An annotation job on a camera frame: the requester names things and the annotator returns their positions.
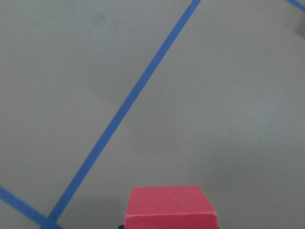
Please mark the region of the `brown paper table mat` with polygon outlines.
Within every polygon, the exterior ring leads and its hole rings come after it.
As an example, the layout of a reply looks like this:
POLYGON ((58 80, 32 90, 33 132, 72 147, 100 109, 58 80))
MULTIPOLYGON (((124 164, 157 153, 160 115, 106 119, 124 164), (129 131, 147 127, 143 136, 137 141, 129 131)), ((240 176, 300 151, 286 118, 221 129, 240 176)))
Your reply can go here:
MULTIPOLYGON (((188 0, 3 0, 0 185, 47 216, 188 0)), ((115 229, 134 187, 197 185, 222 229, 305 226, 305 14, 203 0, 59 218, 115 229)))

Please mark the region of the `red cube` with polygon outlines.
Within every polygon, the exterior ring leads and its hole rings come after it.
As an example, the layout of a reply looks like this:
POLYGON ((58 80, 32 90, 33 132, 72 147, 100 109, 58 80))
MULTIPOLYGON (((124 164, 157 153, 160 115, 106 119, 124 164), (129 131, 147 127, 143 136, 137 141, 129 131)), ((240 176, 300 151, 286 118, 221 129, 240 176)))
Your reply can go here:
POLYGON ((135 187, 126 229, 217 229, 217 212, 198 186, 135 187))

